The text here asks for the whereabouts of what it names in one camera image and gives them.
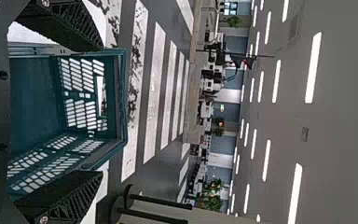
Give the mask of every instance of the white floor stripe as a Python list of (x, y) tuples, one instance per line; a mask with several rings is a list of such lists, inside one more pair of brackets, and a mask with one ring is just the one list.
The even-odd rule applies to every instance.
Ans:
[(186, 155), (186, 153), (188, 152), (189, 149), (190, 149), (190, 144), (189, 143), (183, 143), (181, 160), (185, 157), (185, 155)]
[(168, 63), (168, 74), (167, 74), (167, 88), (165, 91), (164, 120), (162, 122), (161, 150), (165, 148), (169, 142), (171, 112), (172, 112), (171, 104), (172, 104), (172, 93), (173, 93), (173, 80), (175, 79), (176, 52), (177, 52), (177, 47), (171, 41), (170, 61)]
[(172, 124), (172, 140), (175, 140), (178, 136), (178, 122), (180, 111), (180, 96), (182, 93), (182, 79), (183, 79), (183, 66), (185, 63), (185, 55), (180, 52), (179, 67), (178, 67), (178, 79), (176, 81), (176, 96), (175, 96), (175, 108), (173, 110), (173, 124)]
[(107, 161), (103, 166), (101, 166), (98, 171), (103, 172), (103, 181), (101, 182), (101, 186), (98, 188), (97, 194), (95, 195), (95, 198), (92, 201), (91, 206), (89, 207), (89, 211), (83, 217), (83, 220), (80, 222), (80, 224), (96, 223), (95, 216), (97, 212), (97, 203), (107, 195), (107, 183), (109, 180), (109, 161)]
[(155, 156), (156, 133), (158, 123), (159, 92), (161, 89), (162, 63), (164, 61), (165, 32), (156, 22), (153, 47), (152, 73), (150, 78), (149, 103), (147, 106), (147, 124), (144, 164)]
[(188, 170), (188, 163), (189, 163), (189, 157), (187, 157), (187, 160), (185, 161), (185, 164), (183, 164), (183, 167), (182, 167), (182, 169), (180, 170), (178, 186), (180, 186), (180, 184), (181, 184), (182, 181), (183, 181), (183, 178), (185, 178), (185, 175), (186, 175), (187, 170)]
[(185, 180), (185, 183), (183, 183), (182, 188), (179, 191), (179, 195), (178, 198), (176, 199), (177, 203), (181, 203), (183, 200), (183, 197), (185, 196), (185, 192), (186, 192), (186, 187), (187, 187), (187, 180)]
[(186, 111), (186, 103), (187, 103), (187, 81), (188, 81), (188, 70), (190, 69), (190, 62), (186, 60), (186, 68), (185, 68), (185, 81), (183, 87), (183, 97), (182, 97), (182, 112), (179, 126), (179, 134), (183, 133), (183, 126), (185, 124), (185, 111)]
[(180, 11), (182, 12), (182, 15), (185, 19), (188, 30), (193, 35), (194, 16), (193, 16), (193, 11), (191, 10), (190, 4), (188, 3), (188, 0), (176, 0), (176, 3), (178, 4)]
[(135, 173), (136, 148), (138, 144), (138, 124), (142, 99), (142, 81), (144, 75), (145, 44), (147, 32), (148, 11), (140, 0), (135, 5), (135, 23), (133, 26), (132, 47), (138, 49), (139, 57), (131, 55), (131, 73), (129, 102), (134, 107), (130, 111), (129, 143), (124, 147), (121, 182)]

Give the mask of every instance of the black post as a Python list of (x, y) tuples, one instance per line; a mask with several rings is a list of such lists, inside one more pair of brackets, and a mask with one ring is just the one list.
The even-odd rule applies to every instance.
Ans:
[[(196, 52), (209, 52), (209, 51), (204, 50), (204, 49), (196, 49)], [(255, 56), (255, 55), (250, 55), (247, 53), (232, 53), (232, 52), (225, 52), (225, 51), (223, 51), (222, 53), (229, 54), (229, 55), (238, 55), (238, 56), (243, 56), (243, 57), (254, 57)], [(275, 56), (273, 56), (273, 55), (263, 55), (263, 54), (258, 54), (255, 57), (257, 57), (257, 58), (275, 58)]]
[(187, 204), (173, 203), (173, 202), (164, 201), (161, 199), (149, 198), (149, 197), (136, 195), (136, 194), (130, 195), (130, 198), (133, 200), (138, 200), (138, 201), (147, 202), (147, 203), (156, 203), (156, 204), (161, 204), (161, 205), (165, 205), (165, 206), (169, 206), (169, 207), (181, 208), (181, 209), (185, 209), (185, 210), (193, 210), (193, 206), (189, 203), (187, 203)]
[(169, 223), (169, 224), (188, 224), (187, 220), (176, 219), (176, 218), (172, 218), (172, 217), (162, 217), (159, 215), (140, 212), (140, 211), (136, 211), (136, 210), (130, 210), (130, 209), (122, 208), (122, 207), (119, 207), (117, 209), (117, 212), (120, 214), (132, 216), (132, 217), (141, 217), (141, 218), (155, 220), (155, 221)]

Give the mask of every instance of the black frame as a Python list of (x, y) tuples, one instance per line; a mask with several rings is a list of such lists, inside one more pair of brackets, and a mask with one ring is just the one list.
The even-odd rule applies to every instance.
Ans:
[(225, 16), (236, 16), (237, 10), (238, 10), (238, 2), (225, 2), (225, 8), (224, 8)]

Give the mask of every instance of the plastic crate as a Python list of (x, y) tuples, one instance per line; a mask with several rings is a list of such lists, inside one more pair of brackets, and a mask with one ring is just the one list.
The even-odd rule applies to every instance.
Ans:
[(128, 142), (126, 51), (10, 57), (15, 200), (73, 170), (96, 170)]

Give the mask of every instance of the ceiling light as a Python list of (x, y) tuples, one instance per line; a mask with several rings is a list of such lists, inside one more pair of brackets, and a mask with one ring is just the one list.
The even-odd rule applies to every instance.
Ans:
[(232, 194), (231, 198), (231, 213), (234, 211), (235, 194)]
[(249, 193), (251, 190), (251, 185), (248, 184), (246, 186), (246, 192), (245, 192), (245, 203), (243, 204), (243, 213), (246, 214), (248, 213), (248, 202), (249, 202)]
[(313, 101), (313, 94), (315, 92), (316, 72), (318, 70), (319, 52), (321, 49), (322, 32), (319, 32), (313, 37), (312, 50), (310, 52), (310, 70), (308, 72), (307, 91), (305, 94), (305, 103), (311, 104)]
[(237, 167), (235, 168), (235, 175), (238, 174), (238, 171), (240, 169), (240, 158), (241, 158), (241, 155), (238, 155), (238, 158), (237, 158)]
[(246, 123), (246, 129), (245, 129), (245, 141), (243, 143), (243, 145), (245, 147), (248, 146), (248, 135), (249, 135), (249, 123)]
[(280, 74), (281, 74), (281, 60), (278, 60), (277, 68), (275, 70), (274, 90), (272, 91), (272, 103), (273, 104), (277, 103)]
[(240, 132), (240, 139), (242, 139), (243, 136), (243, 119), (241, 121), (241, 132)]
[(236, 160), (237, 160), (237, 147), (235, 147), (234, 149), (234, 161), (233, 161), (234, 164)]
[(258, 43), (260, 42), (260, 31), (257, 32), (257, 37), (255, 38), (255, 56), (258, 54)]
[(295, 178), (293, 181), (292, 199), (290, 200), (289, 218), (287, 221), (288, 224), (296, 224), (298, 197), (300, 194), (302, 171), (302, 166), (297, 163), (295, 169)]
[(230, 197), (231, 197), (231, 195), (232, 195), (232, 187), (233, 187), (233, 185), (234, 185), (234, 181), (231, 180), (231, 184), (229, 185), (229, 196), (230, 196)]
[(249, 95), (249, 102), (251, 103), (253, 101), (253, 90), (255, 88), (255, 78), (252, 77), (252, 83), (251, 83), (251, 94)]
[(242, 92), (241, 92), (241, 103), (243, 101), (243, 95), (245, 94), (245, 85), (242, 85)]
[(255, 23), (257, 21), (257, 6), (255, 6), (255, 14), (254, 14), (254, 27), (255, 27)]
[(249, 48), (249, 55), (253, 55), (253, 44), (251, 44), (251, 47)]
[(267, 140), (266, 145), (266, 157), (264, 158), (264, 168), (263, 168), (263, 181), (266, 182), (267, 180), (267, 171), (269, 169), (269, 150), (271, 148), (271, 141)]
[(263, 94), (263, 85), (264, 85), (264, 71), (261, 72), (260, 83), (258, 85), (258, 97), (257, 97), (258, 103), (261, 102), (261, 95)]
[(289, 9), (289, 0), (284, 0), (283, 3), (283, 14), (282, 14), (282, 22), (285, 22), (287, 19), (287, 10)]
[(271, 11), (267, 15), (267, 25), (266, 25), (266, 38), (264, 40), (264, 44), (267, 45), (269, 42), (269, 27), (271, 25)]
[(252, 142), (251, 160), (255, 157), (255, 141), (257, 139), (257, 129), (254, 129), (254, 139)]

